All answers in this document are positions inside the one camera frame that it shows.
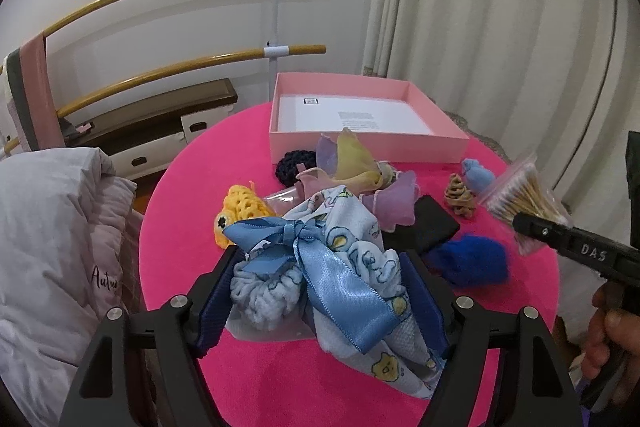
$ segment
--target pink round table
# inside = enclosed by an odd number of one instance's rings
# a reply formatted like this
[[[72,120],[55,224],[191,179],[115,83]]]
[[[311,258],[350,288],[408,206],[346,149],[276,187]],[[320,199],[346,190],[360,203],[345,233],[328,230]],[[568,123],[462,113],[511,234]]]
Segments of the pink round table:
[[[282,188],[270,161],[270,111],[266,103],[226,118],[182,151],[162,176],[140,235],[140,278],[149,309],[187,293],[200,274],[216,265],[222,250],[215,244],[212,222],[231,185],[253,181],[259,196]],[[504,171],[500,158],[475,138],[465,156],[477,158],[496,174]],[[414,170],[422,193],[436,201],[442,201],[449,175],[460,172],[459,165],[397,167]],[[517,312],[532,305],[551,327],[558,305],[555,252],[545,248],[519,256],[509,230],[484,208],[472,219],[459,221],[460,232],[492,237],[509,251],[509,282],[465,294],[497,311]],[[486,419],[497,355],[496,351],[487,356],[472,427]],[[414,427],[428,405],[342,365],[316,341],[248,343],[236,341],[225,330],[200,366],[220,413],[232,427]]]

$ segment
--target drawer handle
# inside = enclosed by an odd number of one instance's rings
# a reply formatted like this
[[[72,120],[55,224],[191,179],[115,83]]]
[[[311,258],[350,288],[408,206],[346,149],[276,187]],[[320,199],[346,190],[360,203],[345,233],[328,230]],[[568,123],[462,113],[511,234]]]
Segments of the drawer handle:
[[[139,165],[144,165],[146,163],[146,158],[144,156],[140,156],[140,158],[135,158],[131,160],[132,167],[138,167]]]
[[[206,128],[207,128],[207,122],[196,122],[196,123],[192,123],[189,126],[189,131],[198,132],[198,131],[203,131]]]

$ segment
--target finger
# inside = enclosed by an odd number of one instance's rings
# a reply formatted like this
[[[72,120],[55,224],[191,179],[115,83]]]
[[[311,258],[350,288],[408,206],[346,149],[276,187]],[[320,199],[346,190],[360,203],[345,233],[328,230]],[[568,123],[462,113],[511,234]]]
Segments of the finger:
[[[587,346],[585,350],[585,359],[588,359],[595,367],[602,367],[609,360],[609,346],[606,344],[597,344],[596,346]]]
[[[593,299],[591,299],[591,304],[593,304],[595,308],[602,308],[605,305],[606,301],[607,299],[604,295],[604,284],[603,284],[596,291],[596,293],[593,294]]]
[[[593,365],[590,359],[584,357],[582,361],[582,375],[588,380],[593,380],[600,374],[600,368]]]
[[[587,342],[589,344],[601,344],[604,342],[605,329],[604,317],[606,312],[600,308],[591,317],[589,328],[587,330]]]
[[[623,310],[613,310],[605,318],[607,336],[632,355],[640,356],[640,317]]]

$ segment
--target blue pom pom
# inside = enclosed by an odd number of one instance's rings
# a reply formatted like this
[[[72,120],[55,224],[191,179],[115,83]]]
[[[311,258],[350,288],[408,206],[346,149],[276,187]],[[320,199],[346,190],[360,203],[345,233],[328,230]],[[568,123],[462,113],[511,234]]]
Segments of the blue pom pom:
[[[504,247],[479,235],[463,235],[458,241],[447,241],[428,251],[423,259],[457,288],[500,284],[509,276]]]
[[[478,160],[466,158],[462,160],[462,177],[466,188],[474,194],[480,194],[495,180],[495,174],[480,165]]]

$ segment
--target blue ribbon bow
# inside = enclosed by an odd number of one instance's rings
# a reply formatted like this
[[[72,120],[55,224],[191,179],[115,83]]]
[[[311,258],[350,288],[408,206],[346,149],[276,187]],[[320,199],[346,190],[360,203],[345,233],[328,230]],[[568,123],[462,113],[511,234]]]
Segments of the blue ribbon bow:
[[[400,323],[382,297],[326,247],[315,219],[303,223],[257,217],[236,221],[224,234],[245,252],[269,242],[245,271],[272,275],[285,263],[296,261],[311,305],[331,319],[359,352],[368,352]]]

